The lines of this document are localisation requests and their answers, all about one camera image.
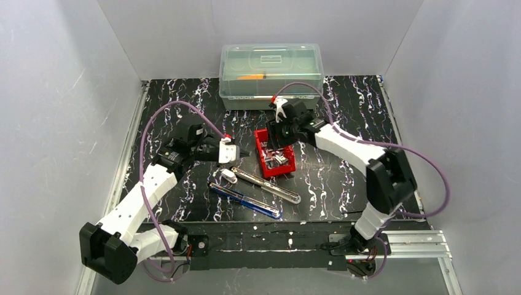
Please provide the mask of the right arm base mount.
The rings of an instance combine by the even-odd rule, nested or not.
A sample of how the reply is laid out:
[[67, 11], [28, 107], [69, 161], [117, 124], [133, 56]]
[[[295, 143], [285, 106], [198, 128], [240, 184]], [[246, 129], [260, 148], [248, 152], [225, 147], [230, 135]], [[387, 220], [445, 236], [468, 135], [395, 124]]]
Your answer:
[[387, 234], [379, 233], [377, 236], [364, 239], [358, 233], [330, 234], [327, 241], [320, 244], [319, 249], [329, 252], [333, 256], [365, 255], [372, 259], [377, 255], [392, 253]]

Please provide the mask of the pile of staple strips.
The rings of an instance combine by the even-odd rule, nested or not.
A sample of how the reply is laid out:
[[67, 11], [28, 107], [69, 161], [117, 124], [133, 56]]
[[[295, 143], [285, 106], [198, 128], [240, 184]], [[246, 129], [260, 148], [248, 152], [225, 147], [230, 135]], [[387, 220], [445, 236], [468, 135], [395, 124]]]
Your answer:
[[263, 147], [261, 149], [262, 160], [267, 169], [274, 169], [290, 165], [291, 150], [287, 148], [269, 149]]

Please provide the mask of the blue stapler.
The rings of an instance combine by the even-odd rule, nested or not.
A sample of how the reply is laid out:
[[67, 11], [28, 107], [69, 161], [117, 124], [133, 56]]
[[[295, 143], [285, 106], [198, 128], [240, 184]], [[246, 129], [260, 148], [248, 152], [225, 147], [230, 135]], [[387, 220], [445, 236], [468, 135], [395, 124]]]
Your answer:
[[208, 187], [211, 191], [217, 193], [218, 195], [227, 197], [235, 202], [238, 202], [239, 204], [243, 205], [244, 207], [252, 209], [258, 213], [262, 213], [270, 218], [280, 219], [282, 216], [282, 213], [279, 209], [272, 207], [261, 201], [252, 199], [251, 197], [248, 197], [237, 191], [223, 187], [214, 182], [208, 183]]

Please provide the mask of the orange tool inside box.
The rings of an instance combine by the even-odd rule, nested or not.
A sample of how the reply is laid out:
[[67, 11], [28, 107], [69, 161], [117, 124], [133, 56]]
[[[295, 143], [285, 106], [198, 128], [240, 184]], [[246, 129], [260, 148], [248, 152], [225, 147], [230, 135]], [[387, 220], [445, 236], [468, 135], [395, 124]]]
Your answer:
[[244, 76], [237, 77], [238, 80], [259, 80], [265, 79], [267, 77], [266, 74], [248, 74]]

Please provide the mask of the red plastic bin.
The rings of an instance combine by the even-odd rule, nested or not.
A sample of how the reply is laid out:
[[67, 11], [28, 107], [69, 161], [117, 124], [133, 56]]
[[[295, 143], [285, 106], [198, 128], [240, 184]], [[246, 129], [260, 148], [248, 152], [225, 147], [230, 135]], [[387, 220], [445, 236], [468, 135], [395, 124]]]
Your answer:
[[296, 160], [292, 146], [279, 149], [268, 148], [267, 129], [254, 131], [259, 165], [264, 178], [276, 177], [296, 171]]

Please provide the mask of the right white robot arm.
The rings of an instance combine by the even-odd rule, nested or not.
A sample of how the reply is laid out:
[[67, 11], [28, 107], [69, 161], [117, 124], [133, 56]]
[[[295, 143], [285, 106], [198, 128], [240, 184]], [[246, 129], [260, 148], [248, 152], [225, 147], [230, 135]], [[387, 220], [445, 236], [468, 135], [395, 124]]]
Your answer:
[[374, 238], [416, 191], [417, 183], [403, 149], [364, 144], [336, 123], [315, 116], [301, 100], [274, 98], [270, 107], [275, 110], [274, 119], [267, 122], [270, 147], [307, 143], [345, 160], [365, 177], [367, 205], [351, 229], [353, 240]]

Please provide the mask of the clear plastic storage box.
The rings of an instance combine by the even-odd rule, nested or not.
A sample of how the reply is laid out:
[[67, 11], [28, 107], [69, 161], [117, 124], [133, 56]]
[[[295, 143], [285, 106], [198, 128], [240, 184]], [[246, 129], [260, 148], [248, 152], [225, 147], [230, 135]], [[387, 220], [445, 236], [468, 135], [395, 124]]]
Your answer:
[[[265, 79], [238, 80], [248, 74]], [[232, 44], [221, 52], [219, 96], [227, 110], [268, 110], [276, 92], [313, 109], [323, 93], [324, 69], [318, 44]]]

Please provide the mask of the black silver stapler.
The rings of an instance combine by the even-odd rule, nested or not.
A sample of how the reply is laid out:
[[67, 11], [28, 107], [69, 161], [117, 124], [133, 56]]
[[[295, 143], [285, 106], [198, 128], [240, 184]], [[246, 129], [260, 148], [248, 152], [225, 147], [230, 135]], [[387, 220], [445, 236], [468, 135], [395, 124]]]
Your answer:
[[281, 186], [271, 183], [263, 178], [252, 175], [248, 172], [245, 172], [237, 167], [232, 167], [231, 172], [233, 172], [240, 179], [247, 181], [251, 184], [259, 186], [261, 189], [276, 195], [287, 202], [298, 205], [301, 202], [301, 196], [293, 191], [285, 189]]

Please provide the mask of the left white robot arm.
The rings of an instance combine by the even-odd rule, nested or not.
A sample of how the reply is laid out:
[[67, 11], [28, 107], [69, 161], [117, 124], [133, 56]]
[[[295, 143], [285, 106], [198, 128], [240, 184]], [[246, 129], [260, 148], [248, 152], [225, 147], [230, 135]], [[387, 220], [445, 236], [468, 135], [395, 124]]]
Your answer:
[[149, 210], [172, 190], [194, 162], [234, 163], [250, 151], [233, 139], [217, 139], [201, 123], [180, 123], [144, 171], [144, 179], [96, 224], [79, 232], [82, 263], [113, 283], [125, 282], [136, 266], [157, 253], [189, 253], [187, 228], [174, 221], [138, 232]]

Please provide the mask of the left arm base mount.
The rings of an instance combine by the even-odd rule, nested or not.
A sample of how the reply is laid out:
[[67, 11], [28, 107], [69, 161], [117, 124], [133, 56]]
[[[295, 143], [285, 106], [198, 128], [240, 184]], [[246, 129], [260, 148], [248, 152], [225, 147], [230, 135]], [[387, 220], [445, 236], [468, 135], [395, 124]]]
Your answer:
[[171, 250], [173, 256], [204, 257], [209, 253], [210, 240], [207, 235], [181, 234]]

